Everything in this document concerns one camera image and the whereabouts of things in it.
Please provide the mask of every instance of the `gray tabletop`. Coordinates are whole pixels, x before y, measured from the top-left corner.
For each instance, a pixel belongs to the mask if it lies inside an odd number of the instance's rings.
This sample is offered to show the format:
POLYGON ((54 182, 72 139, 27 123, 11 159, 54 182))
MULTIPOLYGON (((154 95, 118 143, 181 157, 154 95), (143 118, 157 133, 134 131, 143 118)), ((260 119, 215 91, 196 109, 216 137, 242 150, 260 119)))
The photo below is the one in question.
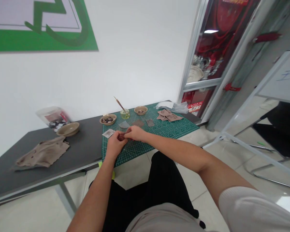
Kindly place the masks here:
MULTIPOLYGON (((183 117, 196 123, 199 118, 191 113, 183 117)), ((0 197, 72 172, 102 159, 101 116, 78 121, 80 131, 67 137, 70 148, 49 168, 14 171, 17 159, 31 151, 38 143, 57 137, 49 128, 28 132, 0 157, 0 197)))

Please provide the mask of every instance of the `green sign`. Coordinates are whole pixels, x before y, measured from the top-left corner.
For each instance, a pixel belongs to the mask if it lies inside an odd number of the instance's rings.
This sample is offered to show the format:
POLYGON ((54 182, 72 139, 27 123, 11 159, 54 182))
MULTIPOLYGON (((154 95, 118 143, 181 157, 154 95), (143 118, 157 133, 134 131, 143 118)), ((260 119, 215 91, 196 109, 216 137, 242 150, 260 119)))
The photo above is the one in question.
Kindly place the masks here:
POLYGON ((84 0, 0 0, 0 52, 62 50, 98 50, 84 0))

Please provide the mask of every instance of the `paintbrush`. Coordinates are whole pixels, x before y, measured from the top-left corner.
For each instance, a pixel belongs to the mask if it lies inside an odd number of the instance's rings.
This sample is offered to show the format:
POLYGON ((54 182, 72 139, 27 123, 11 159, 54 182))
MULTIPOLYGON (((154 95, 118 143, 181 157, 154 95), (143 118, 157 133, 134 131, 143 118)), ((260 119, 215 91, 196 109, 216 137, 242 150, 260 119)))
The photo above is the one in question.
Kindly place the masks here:
POLYGON ((123 109, 123 111, 127 114, 127 111, 122 107, 122 105, 120 104, 120 102, 118 101, 118 99, 117 98, 115 98, 116 99, 116 101, 117 101, 117 103, 120 105, 120 107, 123 109))

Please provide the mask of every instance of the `green arrow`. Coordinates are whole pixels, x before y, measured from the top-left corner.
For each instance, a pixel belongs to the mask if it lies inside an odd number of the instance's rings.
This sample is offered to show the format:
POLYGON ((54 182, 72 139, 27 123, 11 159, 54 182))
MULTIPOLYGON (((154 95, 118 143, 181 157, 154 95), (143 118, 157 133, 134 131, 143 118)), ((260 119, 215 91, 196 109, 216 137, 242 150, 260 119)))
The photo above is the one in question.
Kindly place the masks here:
POLYGON ((25 25, 38 34, 42 33, 43 12, 58 13, 58 14, 66 14, 67 13, 65 11, 62 0, 55 0, 55 3, 34 1, 34 11, 33 12, 34 12, 33 25, 27 21, 25 21, 25 25))
MULTIPOLYGON (((65 44, 67 46, 80 46, 82 45, 87 37, 88 37, 88 21, 86 18, 86 12, 79 2, 79 0, 72 0, 77 14, 79 16, 79 20, 82 26, 82 31, 79 33, 80 35, 75 39, 67 39, 56 32, 54 32, 48 25, 46 25, 46 33, 49 34, 52 38, 57 40, 58 42, 65 44)), ((43 12, 51 12, 51 13, 59 13, 59 14, 66 14, 64 5, 62 0, 55 0, 55 3, 46 3, 46 2, 34 2, 34 22, 31 25, 29 22, 25 22, 25 25, 37 32, 38 34, 42 33, 42 17, 43 12)))

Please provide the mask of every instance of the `black chair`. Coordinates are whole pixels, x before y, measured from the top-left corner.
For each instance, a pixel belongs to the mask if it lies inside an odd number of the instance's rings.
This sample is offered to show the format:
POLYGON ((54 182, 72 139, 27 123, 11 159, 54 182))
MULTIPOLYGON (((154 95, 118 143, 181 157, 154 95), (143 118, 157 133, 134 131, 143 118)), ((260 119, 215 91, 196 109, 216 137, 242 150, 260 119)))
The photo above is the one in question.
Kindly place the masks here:
MULTIPOLYGON (((245 129, 237 133, 235 137, 250 127, 254 129, 275 150, 255 145, 250 145, 251 147, 267 150, 270 152, 277 152, 283 158, 279 161, 280 163, 290 161, 290 103, 279 102, 278 106, 263 115, 253 124, 249 125, 245 129), (267 118, 272 125, 258 124, 258 122, 265 118, 267 118)), ((248 172, 255 177, 290 187, 290 185, 255 174, 255 172, 257 171, 261 171, 272 166, 273 164, 268 164, 248 172)))

